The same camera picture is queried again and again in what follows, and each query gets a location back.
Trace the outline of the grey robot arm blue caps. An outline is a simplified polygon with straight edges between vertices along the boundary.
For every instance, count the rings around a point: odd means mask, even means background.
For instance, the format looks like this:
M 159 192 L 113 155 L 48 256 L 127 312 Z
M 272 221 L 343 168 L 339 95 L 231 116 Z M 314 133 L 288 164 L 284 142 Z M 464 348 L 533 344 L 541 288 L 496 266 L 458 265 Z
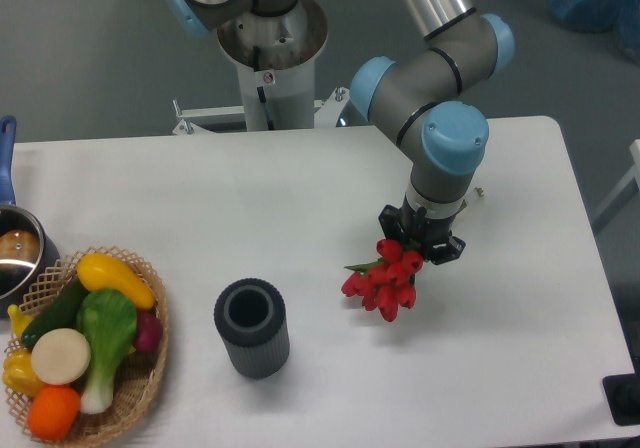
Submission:
M 489 126 L 460 94 L 512 59 L 511 29 L 471 0 L 404 0 L 425 41 L 406 63 L 367 61 L 349 97 L 358 112 L 410 161 L 403 204 L 379 222 L 387 238 L 433 264 L 456 260 L 465 244 L 452 225 L 489 138 Z M 314 0 L 166 0 L 194 36 L 215 33 L 235 64 L 250 131 L 314 124 L 315 61 L 328 36 Z

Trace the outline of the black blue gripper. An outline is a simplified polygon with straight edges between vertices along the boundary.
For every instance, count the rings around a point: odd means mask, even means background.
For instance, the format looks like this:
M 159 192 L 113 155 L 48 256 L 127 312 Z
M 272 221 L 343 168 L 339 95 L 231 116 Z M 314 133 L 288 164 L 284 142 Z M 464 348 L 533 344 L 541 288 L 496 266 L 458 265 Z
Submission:
M 409 205 L 401 209 L 386 205 L 378 221 L 386 239 L 415 248 L 436 266 L 458 260 L 466 248 L 462 239 L 451 235 L 452 217 L 429 218 L 424 208 L 414 211 Z

